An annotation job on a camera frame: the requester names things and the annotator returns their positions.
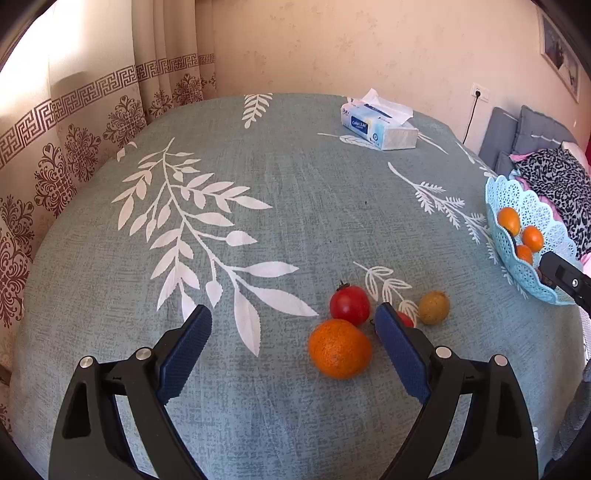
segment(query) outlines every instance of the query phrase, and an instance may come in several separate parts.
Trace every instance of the black power cord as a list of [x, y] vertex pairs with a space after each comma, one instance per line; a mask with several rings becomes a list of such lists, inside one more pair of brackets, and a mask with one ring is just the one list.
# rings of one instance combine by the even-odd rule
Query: black power cord
[[472, 108], [472, 115], [470, 116], [470, 121], [468, 122], [468, 128], [466, 128], [466, 136], [464, 137], [464, 141], [462, 144], [466, 143], [466, 139], [468, 138], [468, 132], [470, 131], [470, 125], [472, 124], [472, 119], [474, 118], [474, 110], [476, 110], [476, 103], [478, 102], [478, 97], [480, 96], [480, 90], [477, 90], [476, 93], [476, 100], [474, 100], [474, 107]]

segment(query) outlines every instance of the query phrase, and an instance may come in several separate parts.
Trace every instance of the blue gripper pad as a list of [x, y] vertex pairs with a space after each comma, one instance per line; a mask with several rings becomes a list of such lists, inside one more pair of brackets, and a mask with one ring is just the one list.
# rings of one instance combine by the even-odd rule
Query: blue gripper pad
[[181, 394], [212, 333], [211, 312], [204, 307], [199, 311], [195, 309], [183, 324], [183, 329], [184, 332], [160, 367], [160, 387], [156, 396], [162, 405]]
[[376, 333], [407, 393], [425, 405], [431, 395], [427, 382], [427, 367], [408, 340], [403, 327], [384, 304], [375, 310], [374, 322]]

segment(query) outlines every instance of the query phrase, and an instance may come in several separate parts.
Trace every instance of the red tomato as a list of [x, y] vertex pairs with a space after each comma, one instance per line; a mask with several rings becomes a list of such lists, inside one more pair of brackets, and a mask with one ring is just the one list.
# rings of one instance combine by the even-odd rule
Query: red tomato
[[402, 323], [404, 324], [405, 327], [414, 328], [413, 321], [406, 313], [402, 313], [402, 312], [396, 310], [396, 315], [398, 315], [398, 318], [402, 320]]
[[341, 283], [330, 299], [330, 314], [353, 325], [361, 325], [369, 318], [369, 299], [357, 285]]

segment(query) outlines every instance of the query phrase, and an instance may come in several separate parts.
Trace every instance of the blue label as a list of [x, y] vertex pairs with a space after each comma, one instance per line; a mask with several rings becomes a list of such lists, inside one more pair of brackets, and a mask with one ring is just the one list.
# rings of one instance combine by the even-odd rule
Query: blue label
[[382, 112], [381, 110], [378, 110], [376, 107], [371, 106], [370, 104], [366, 103], [365, 106], [367, 108], [371, 108], [373, 111], [377, 112], [377, 113], [381, 113], [383, 116], [387, 116], [388, 118], [392, 118], [391, 116], [389, 116], [387, 113]]
[[363, 120], [359, 120], [359, 118], [351, 116], [351, 126], [367, 135], [368, 124], [366, 124]]

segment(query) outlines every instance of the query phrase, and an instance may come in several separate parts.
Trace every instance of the yellow fruit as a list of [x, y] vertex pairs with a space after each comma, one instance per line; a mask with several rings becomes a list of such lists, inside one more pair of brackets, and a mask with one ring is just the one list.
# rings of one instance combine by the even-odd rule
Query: yellow fruit
[[544, 235], [535, 226], [530, 225], [524, 228], [521, 241], [531, 248], [532, 252], [539, 252], [544, 246]]
[[418, 303], [418, 315], [427, 325], [441, 323], [449, 315], [449, 299], [442, 291], [430, 291]]
[[517, 245], [517, 247], [515, 247], [515, 255], [517, 255], [517, 258], [525, 260], [530, 265], [534, 264], [534, 254], [531, 252], [531, 248], [527, 245]]
[[511, 207], [505, 207], [499, 210], [499, 213], [496, 214], [496, 221], [499, 222], [499, 225], [509, 230], [509, 233], [513, 236], [517, 236], [519, 230], [521, 230], [519, 215]]
[[367, 368], [372, 348], [369, 339], [346, 320], [327, 320], [312, 332], [308, 353], [315, 366], [329, 377], [352, 378]]

